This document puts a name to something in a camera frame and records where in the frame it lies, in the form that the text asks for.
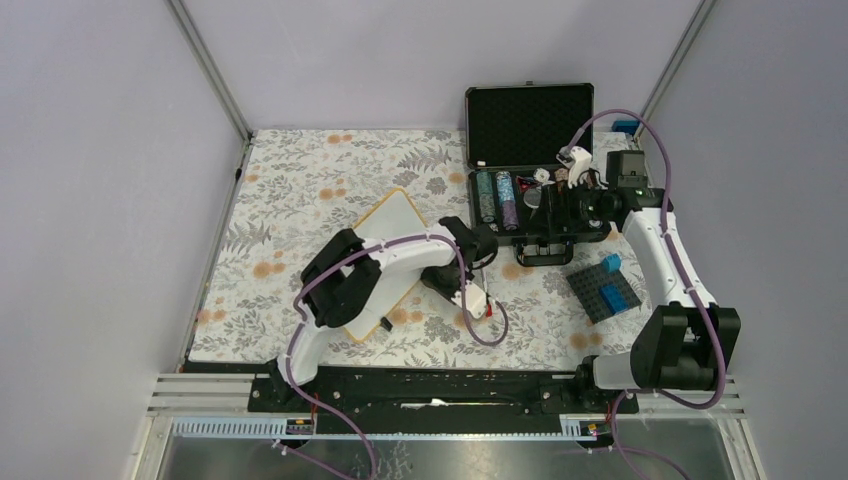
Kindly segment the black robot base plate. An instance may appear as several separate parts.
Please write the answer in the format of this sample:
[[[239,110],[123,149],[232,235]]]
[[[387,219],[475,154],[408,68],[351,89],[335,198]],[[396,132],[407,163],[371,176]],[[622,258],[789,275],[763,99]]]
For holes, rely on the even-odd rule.
[[[277,367],[251,385],[251,413],[303,414],[320,434],[555,434],[560,418],[635,414],[617,391],[583,390],[577,372],[321,366],[300,397]]]

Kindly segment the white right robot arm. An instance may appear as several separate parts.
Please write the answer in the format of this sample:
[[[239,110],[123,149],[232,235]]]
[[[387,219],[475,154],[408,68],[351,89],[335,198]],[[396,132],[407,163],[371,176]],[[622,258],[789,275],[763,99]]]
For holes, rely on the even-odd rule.
[[[623,390],[719,391],[741,329],[733,308],[720,307],[702,285],[677,233],[668,189],[651,188],[641,151],[615,151],[607,185],[585,187],[591,154],[579,146],[559,156],[577,217],[612,222],[641,268],[654,311],[625,353],[590,356],[578,367],[575,402],[597,412]]]

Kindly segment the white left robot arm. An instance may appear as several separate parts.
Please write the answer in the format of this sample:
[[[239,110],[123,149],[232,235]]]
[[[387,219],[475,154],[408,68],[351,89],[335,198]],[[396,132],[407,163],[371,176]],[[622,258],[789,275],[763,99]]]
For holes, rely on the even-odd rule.
[[[489,227],[470,227],[456,216],[388,240],[362,238],[351,228],[337,232],[300,274],[293,306],[301,320],[278,357],[272,398],[288,411],[304,407],[331,331],[356,323],[373,328],[416,283],[457,306],[465,322],[484,317],[490,297],[474,283],[473,270],[497,251]]]

